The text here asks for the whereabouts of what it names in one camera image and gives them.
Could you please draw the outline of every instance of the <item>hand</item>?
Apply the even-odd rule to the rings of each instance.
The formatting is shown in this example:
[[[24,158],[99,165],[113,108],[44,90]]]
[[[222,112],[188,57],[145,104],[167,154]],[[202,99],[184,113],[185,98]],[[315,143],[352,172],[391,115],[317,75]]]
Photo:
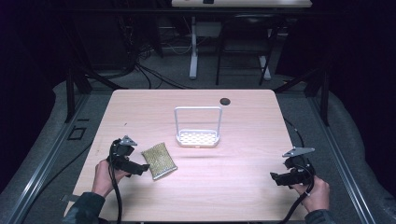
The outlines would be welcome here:
[[[303,201],[302,204],[308,213],[319,210],[319,209],[326,209],[329,210],[329,194],[330,194],[330,186],[324,180],[320,179],[317,176],[314,176],[315,186],[311,190],[310,196],[307,196]],[[300,195],[303,194],[308,186],[302,185],[292,185]]]
[[[92,192],[99,194],[104,198],[111,190],[113,190],[108,166],[109,164],[106,160],[99,161],[95,167],[95,179],[93,180],[92,186]],[[128,175],[128,173],[122,170],[114,170],[114,174],[116,176],[117,183],[119,183],[123,177]]]

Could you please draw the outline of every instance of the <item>dark background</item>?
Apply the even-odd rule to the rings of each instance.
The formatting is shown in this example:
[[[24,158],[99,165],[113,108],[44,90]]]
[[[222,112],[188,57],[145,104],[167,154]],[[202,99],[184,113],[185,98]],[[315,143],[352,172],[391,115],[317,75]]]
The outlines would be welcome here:
[[[334,39],[342,40],[328,71],[331,92],[355,120],[365,145],[366,161],[378,181],[396,196],[394,4],[391,0],[313,3],[314,8],[346,8],[350,16],[341,20],[298,21],[290,30],[276,72],[301,76],[318,66]],[[65,80],[70,63],[76,58],[58,21],[43,10],[45,4],[37,0],[2,0],[0,5],[0,155],[4,171],[1,190],[47,121],[55,100],[52,88]],[[115,21],[107,25],[93,23],[92,29],[104,30],[98,33],[102,35],[110,33],[106,29],[114,29],[115,25]],[[125,62],[121,38],[109,39],[116,46],[112,55],[116,60],[108,61]],[[93,43],[95,36],[83,36],[82,42],[87,40]],[[89,52],[98,54],[103,48],[106,46]]]

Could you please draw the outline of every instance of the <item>desk leg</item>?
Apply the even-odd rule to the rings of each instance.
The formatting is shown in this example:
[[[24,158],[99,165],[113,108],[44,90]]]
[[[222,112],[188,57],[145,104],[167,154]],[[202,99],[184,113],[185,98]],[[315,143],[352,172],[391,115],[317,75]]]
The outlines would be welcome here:
[[[197,49],[197,34],[195,31],[195,17],[191,20],[191,64],[190,64],[190,79],[197,78],[197,66],[198,66],[198,49]]]
[[[265,66],[265,63],[266,63],[265,57],[264,57],[264,56],[261,56],[261,57],[259,57],[259,59],[260,59],[260,66],[261,66],[261,67],[264,67],[264,66]],[[265,81],[271,80],[271,74],[270,74],[270,70],[268,69],[268,66],[267,66],[267,68],[265,69],[264,80],[265,80]]]

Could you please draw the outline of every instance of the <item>chair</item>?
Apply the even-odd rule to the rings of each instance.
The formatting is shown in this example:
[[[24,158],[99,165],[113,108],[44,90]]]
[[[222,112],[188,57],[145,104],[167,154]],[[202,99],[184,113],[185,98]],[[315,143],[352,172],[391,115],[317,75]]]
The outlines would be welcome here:
[[[222,24],[219,34],[218,68],[216,85],[219,85],[220,68],[246,68],[261,69],[260,85],[263,82],[265,70],[271,58],[271,51],[276,41],[278,30],[282,27],[284,18],[271,14],[239,14],[233,16]],[[221,66],[221,57],[226,54],[255,55],[259,59],[265,57],[265,65],[262,66]]]

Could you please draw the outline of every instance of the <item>white desk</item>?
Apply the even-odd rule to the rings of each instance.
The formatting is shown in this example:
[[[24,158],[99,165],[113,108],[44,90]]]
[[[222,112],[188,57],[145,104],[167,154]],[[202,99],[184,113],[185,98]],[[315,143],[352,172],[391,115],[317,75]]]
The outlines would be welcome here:
[[[224,97],[231,100],[229,105],[219,103]],[[216,147],[178,145],[174,108],[182,105],[222,107]],[[282,154],[292,148],[272,91],[114,91],[75,195],[91,190],[95,164],[105,159],[111,143],[125,134],[138,144],[132,161],[146,163],[141,152],[165,142],[177,170],[157,181],[152,180],[150,171],[122,179],[124,221],[281,220],[298,197],[295,190],[277,186],[270,176],[270,172],[287,172]],[[117,211],[113,191],[100,217],[116,220]],[[303,220],[305,215],[299,206],[291,219]]]
[[[311,7],[310,0],[214,0],[213,4],[204,4],[204,0],[172,0],[172,7]],[[190,79],[196,79],[198,66],[198,50],[196,48],[196,22],[191,22],[191,65]],[[265,58],[260,57],[260,63],[265,65]],[[265,80],[271,79],[269,70],[265,71]]]

